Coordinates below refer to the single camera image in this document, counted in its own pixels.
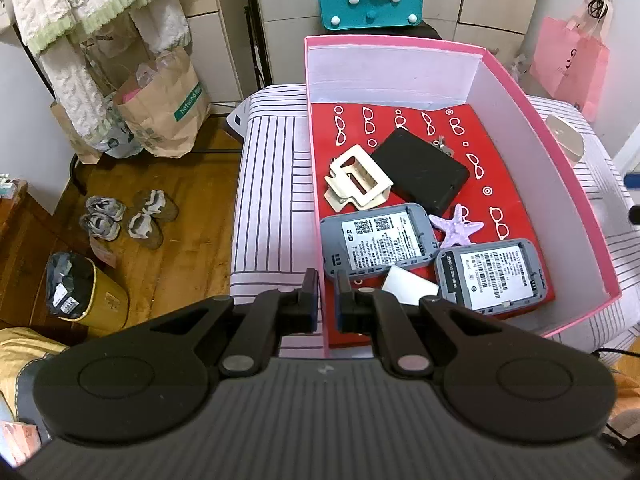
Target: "barcode label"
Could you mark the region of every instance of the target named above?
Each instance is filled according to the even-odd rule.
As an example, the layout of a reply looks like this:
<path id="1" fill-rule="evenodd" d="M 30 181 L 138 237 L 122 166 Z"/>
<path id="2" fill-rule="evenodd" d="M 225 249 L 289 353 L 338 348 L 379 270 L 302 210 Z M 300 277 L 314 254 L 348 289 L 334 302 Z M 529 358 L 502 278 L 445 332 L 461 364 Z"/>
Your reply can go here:
<path id="1" fill-rule="evenodd" d="M 460 259 L 473 310 L 524 300 L 534 295 L 527 279 L 524 256 L 518 245 L 461 254 Z"/>
<path id="2" fill-rule="evenodd" d="M 66 301 L 62 305 L 60 305 L 60 310 L 65 314 L 68 314 L 78 305 L 79 303 L 74 298 L 69 297 L 66 298 Z"/>
<path id="3" fill-rule="evenodd" d="M 421 256 L 418 239 L 405 212 L 342 222 L 342 232 L 353 270 L 390 266 Z"/>
<path id="4" fill-rule="evenodd" d="M 391 216 L 374 218 L 374 222 L 376 223 L 376 231 L 386 231 L 391 229 Z"/>
<path id="5" fill-rule="evenodd" d="M 371 223 L 369 222 L 369 220 L 355 221 L 353 224 L 356 227 L 356 234 L 357 235 L 363 235 L 363 234 L 370 233 L 370 232 L 373 231 L 373 229 L 371 228 Z"/>

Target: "red mat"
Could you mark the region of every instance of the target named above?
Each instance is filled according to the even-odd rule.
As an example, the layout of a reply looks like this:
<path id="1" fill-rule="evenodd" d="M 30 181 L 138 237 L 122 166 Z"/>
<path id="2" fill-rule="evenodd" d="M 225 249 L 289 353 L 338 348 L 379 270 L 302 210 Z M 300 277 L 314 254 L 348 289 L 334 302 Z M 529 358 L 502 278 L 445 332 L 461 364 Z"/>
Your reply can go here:
<path id="1" fill-rule="evenodd" d="M 425 112 L 414 108 L 379 105 L 312 104 L 311 121 L 321 219 L 336 214 L 324 198 L 328 189 L 324 178 L 328 175 L 332 158 L 356 144 L 367 153 L 372 153 L 398 126 L 404 126 L 412 134 L 429 142 L 443 136 L 446 146 L 454 151 L 453 158 L 470 171 L 469 180 L 444 217 L 451 218 L 454 206 L 459 203 L 464 206 L 463 213 L 467 220 L 484 222 L 484 227 L 470 237 L 471 241 L 484 243 L 507 238 L 531 240 L 538 250 L 547 278 L 549 292 L 546 301 L 553 298 L 548 272 L 529 216 L 498 151 L 470 105 Z M 404 200 L 391 193 L 383 206 L 401 203 Z M 341 213 L 354 211 L 354 206 L 349 204 Z M 442 233 L 438 230 L 435 233 L 438 241 L 442 241 Z M 412 272 L 432 282 L 436 281 L 433 265 Z M 383 281 L 384 277 L 369 278 L 362 285 L 380 287 Z M 324 319 L 328 328 L 329 346 L 338 348 L 366 344 L 369 339 L 364 336 L 337 331 L 332 280 L 326 278 L 325 287 Z"/>

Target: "cable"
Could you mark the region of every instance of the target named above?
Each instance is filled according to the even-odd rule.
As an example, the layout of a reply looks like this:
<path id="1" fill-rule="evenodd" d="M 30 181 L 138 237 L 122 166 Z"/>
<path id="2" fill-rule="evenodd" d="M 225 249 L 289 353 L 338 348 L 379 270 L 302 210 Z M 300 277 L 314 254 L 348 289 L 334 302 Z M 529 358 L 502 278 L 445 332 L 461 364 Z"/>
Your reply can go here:
<path id="1" fill-rule="evenodd" d="M 619 348 L 598 348 L 596 352 L 611 352 L 612 354 L 628 355 L 629 357 L 636 357 L 640 359 L 640 353 L 631 352 L 629 350 L 621 350 Z"/>
<path id="2" fill-rule="evenodd" d="M 620 433 L 618 430 L 614 430 L 614 429 L 611 427 L 611 425 L 610 425 L 610 424 L 607 424 L 607 429 L 608 429 L 611 433 L 613 433 L 616 437 L 618 437 L 618 438 L 620 438 L 620 439 L 624 440 L 625 442 L 628 442 L 628 441 L 629 441 L 629 439 L 628 439 L 626 436 L 624 436 L 622 433 Z"/>

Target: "pink bag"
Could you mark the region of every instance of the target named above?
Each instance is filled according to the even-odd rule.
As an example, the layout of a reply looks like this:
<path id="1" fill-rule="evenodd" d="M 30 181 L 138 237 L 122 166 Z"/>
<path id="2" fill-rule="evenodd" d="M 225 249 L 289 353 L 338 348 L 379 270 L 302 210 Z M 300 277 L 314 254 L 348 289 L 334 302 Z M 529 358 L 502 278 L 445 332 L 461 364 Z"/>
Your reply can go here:
<path id="1" fill-rule="evenodd" d="M 589 1 L 567 22 L 544 19 L 530 71 L 551 97 L 571 103 L 588 121 L 594 121 L 609 63 L 604 41 L 613 4 L 604 0 L 602 12 L 607 9 L 607 13 L 596 20 L 587 13 Z"/>

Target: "pink box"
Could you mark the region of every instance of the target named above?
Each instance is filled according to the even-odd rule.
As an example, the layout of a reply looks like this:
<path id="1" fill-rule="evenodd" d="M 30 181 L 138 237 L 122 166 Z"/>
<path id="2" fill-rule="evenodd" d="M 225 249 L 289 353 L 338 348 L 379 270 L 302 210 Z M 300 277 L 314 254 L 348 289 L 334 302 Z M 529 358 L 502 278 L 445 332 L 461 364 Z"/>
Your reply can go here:
<path id="1" fill-rule="evenodd" d="M 569 161 L 526 95 L 485 48 L 402 36 L 311 36 L 305 40 L 305 60 L 308 110 L 313 103 L 336 102 L 433 110 L 472 105 L 520 193 L 556 293 L 553 301 L 508 323 L 551 336 L 622 295 L 604 236 Z M 309 129 L 313 150 L 314 135 L 322 132 L 313 132 L 311 120 Z M 313 172 L 315 180 L 315 163 Z M 318 200 L 324 197 L 315 189 L 314 195 L 322 269 Z"/>

